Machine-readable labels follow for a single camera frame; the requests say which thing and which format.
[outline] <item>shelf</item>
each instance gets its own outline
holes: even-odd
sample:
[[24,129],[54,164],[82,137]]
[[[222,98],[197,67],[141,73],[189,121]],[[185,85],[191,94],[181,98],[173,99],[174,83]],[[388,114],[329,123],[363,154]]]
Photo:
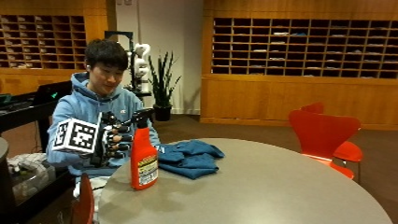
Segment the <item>shelf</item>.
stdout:
[[1,15],[0,28],[1,68],[84,69],[84,16]]
[[398,21],[214,18],[211,74],[398,78],[396,36]]

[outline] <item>green leaves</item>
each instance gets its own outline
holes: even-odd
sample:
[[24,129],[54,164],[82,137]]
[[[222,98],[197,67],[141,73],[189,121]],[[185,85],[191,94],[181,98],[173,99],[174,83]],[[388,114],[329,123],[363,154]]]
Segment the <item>green leaves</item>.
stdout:
[[149,78],[149,82],[153,87],[151,92],[155,100],[155,105],[159,107],[171,106],[170,104],[171,94],[181,78],[181,76],[178,76],[174,84],[170,85],[171,76],[173,76],[171,67],[175,62],[173,52],[170,58],[167,52],[165,52],[163,58],[161,58],[159,56],[158,69],[155,69],[153,66],[150,56],[147,57],[147,61],[149,61],[150,74],[151,74],[151,79]]

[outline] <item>person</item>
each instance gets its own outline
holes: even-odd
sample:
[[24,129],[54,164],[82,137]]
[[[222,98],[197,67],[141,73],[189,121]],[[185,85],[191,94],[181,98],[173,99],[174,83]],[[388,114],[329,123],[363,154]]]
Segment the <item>person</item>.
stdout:
[[[128,55],[122,46],[108,39],[92,40],[85,48],[85,70],[86,72],[72,75],[72,94],[62,97],[52,114],[52,124],[48,128],[48,163],[54,167],[68,167],[69,172],[77,177],[77,183],[82,173],[86,173],[94,185],[104,185],[105,180],[116,169],[129,161],[130,149],[120,151],[124,156],[118,159],[110,158],[108,165],[96,167],[90,164],[89,156],[52,150],[57,125],[61,121],[74,118],[97,124],[101,112],[112,112],[120,121],[132,118],[134,111],[142,109],[142,101],[133,92],[121,86],[124,70],[128,67]],[[161,143],[158,134],[147,121],[149,140],[153,146]],[[134,125],[129,132],[133,135]],[[94,191],[96,204],[101,192]],[[74,196],[78,195],[78,184]]]

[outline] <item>red chair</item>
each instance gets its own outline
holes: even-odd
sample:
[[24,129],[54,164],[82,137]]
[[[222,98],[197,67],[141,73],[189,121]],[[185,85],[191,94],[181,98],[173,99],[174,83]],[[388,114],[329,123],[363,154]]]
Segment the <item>red chair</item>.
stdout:
[[358,132],[359,120],[294,110],[289,114],[289,122],[298,137],[301,154],[327,164],[352,179],[352,171],[335,165],[331,160],[335,149]]
[[70,224],[92,224],[94,197],[86,173],[81,176],[78,201],[72,205]]
[[[317,102],[313,103],[311,105],[305,105],[301,107],[301,110],[317,114],[323,114],[323,104],[321,102]],[[360,160],[363,158],[363,153],[360,148],[352,142],[344,142],[334,151],[333,156],[343,162],[344,167],[347,167],[347,161],[356,162],[358,183],[360,183]]]

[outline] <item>folded cloth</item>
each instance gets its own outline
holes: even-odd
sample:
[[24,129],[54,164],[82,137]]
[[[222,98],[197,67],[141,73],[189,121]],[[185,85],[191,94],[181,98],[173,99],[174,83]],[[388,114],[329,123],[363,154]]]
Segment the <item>folded cloth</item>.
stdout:
[[215,146],[199,140],[159,146],[163,150],[163,153],[158,153],[162,170],[190,179],[213,174],[218,170],[214,158],[223,158],[225,155]]

